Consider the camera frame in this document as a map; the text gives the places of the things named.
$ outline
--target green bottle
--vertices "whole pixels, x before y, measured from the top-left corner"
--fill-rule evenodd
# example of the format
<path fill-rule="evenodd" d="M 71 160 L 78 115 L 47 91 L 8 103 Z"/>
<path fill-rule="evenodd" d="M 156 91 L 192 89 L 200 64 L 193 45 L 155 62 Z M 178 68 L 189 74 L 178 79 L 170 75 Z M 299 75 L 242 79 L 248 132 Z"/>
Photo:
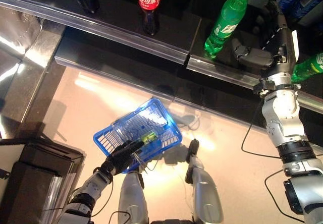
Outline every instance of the green bottle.
<path fill-rule="evenodd" d="M 223 5 L 218 20 L 204 45 L 205 51 L 212 58 L 221 51 L 223 44 L 244 17 L 247 5 L 248 0 L 227 0 Z"/>
<path fill-rule="evenodd" d="M 314 74 L 323 73 L 323 52 L 310 57 L 294 67 L 292 83 L 303 81 Z"/>

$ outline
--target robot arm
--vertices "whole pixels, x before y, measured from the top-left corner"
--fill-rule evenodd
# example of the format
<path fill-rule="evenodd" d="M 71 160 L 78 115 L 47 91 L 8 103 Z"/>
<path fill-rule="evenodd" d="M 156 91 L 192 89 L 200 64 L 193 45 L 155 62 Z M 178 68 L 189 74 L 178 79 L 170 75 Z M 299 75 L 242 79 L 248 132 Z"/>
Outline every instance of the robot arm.
<path fill-rule="evenodd" d="M 275 85 L 288 73 L 268 78 Z M 289 205 L 296 214 L 303 214 L 305 223 L 323 223 L 323 164 L 316 158 L 299 120 L 299 104 L 293 89 L 279 89 L 265 96 L 262 114 L 267 133 L 279 152 L 283 170 L 289 180 L 284 181 Z"/>
<path fill-rule="evenodd" d="M 278 150 L 285 175 L 290 177 L 284 186 L 291 210 L 303 214 L 307 224 L 323 224 L 323 164 L 316 158 L 299 120 L 298 88 L 291 83 L 298 49 L 277 3 L 270 1 L 267 7 L 274 21 L 270 27 L 276 33 L 263 48 L 267 52 L 259 54 L 259 49 L 244 47 L 234 39 L 233 54 L 240 63 L 262 69 L 262 79 L 253 90 L 264 98 L 262 114 L 267 133 Z"/>
<path fill-rule="evenodd" d="M 102 190 L 113 181 L 113 176 L 125 170 L 131 162 L 131 154 L 138 150 L 143 142 L 127 141 L 118 146 L 105 162 L 94 170 L 92 176 L 77 189 L 55 224 L 89 224 L 97 199 Z"/>
<path fill-rule="evenodd" d="M 189 163 L 185 182 L 193 185 L 193 221 L 196 224 L 222 223 L 223 212 L 217 187 L 196 154 L 199 142 L 191 141 L 186 161 Z"/>

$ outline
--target black shelf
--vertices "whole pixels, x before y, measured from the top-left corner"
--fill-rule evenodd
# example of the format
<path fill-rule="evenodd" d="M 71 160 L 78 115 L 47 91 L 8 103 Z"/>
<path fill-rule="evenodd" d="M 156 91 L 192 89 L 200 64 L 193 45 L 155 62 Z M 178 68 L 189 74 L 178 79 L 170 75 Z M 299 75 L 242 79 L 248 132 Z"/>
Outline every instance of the black shelf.
<path fill-rule="evenodd" d="M 94 15 L 85 13 L 76 0 L 0 0 L 0 5 L 184 64 L 200 17 L 179 8 L 172 0 L 165 1 L 173 7 L 160 9 L 163 26 L 154 37 L 142 31 L 137 0 L 99 0 L 100 8 Z"/>
<path fill-rule="evenodd" d="M 259 48 L 258 37 L 244 31 L 249 23 L 248 17 L 238 26 L 231 38 L 238 38 L 243 45 Z M 260 70 L 251 69 L 239 64 L 232 55 L 231 40 L 229 39 L 224 48 L 219 52 L 216 59 L 208 57 L 204 51 L 204 42 L 213 26 L 213 21 L 202 19 L 195 37 L 187 69 L 227 81 L 248 89 L 252 89 L 259 82 Z M 308 56 L 300 53 L 299 61 L 302 62 Z M 315 75 L 302 82 L 299 90 L 298 101 L 306 109 L 323 114 L 323 75 Z"/>

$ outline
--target blue plastic basket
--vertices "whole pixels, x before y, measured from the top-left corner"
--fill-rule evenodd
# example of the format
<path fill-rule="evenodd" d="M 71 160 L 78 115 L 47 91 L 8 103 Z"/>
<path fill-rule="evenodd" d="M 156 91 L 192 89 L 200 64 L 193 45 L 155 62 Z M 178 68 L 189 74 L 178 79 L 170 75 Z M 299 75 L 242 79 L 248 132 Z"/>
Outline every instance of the blue plastic basket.
<path fill-rule="evenodd" d="M 141 139 L 150 132 L 155 132 L 158 138 L 144 146 L 137 152 L 140 161 L 146 162 L 161 152 L 176 146 L 182 141 L 182 135 L 174 120 L 167 112 L 160 100 L 152 98 L 134 112 L 116 120 L 107 128 L 93 136 L 95 144 L 109 156 L 116 147 L 127 140 Z M 127 173 L 136 169 L 140 163 L 133 159 Z"/>

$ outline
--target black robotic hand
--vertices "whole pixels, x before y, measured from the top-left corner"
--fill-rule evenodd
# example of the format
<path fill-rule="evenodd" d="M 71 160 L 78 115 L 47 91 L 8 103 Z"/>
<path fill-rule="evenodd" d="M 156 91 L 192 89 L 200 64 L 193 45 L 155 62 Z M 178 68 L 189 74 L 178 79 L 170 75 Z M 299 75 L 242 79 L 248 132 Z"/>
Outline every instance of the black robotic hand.
<path fill-rule="evenodd" d="M 117 175 L 131 164 L 131 154 L 143 146 L 142 141 L 126 141 L 118 146 L 101 165 L 100 171 Z"/>

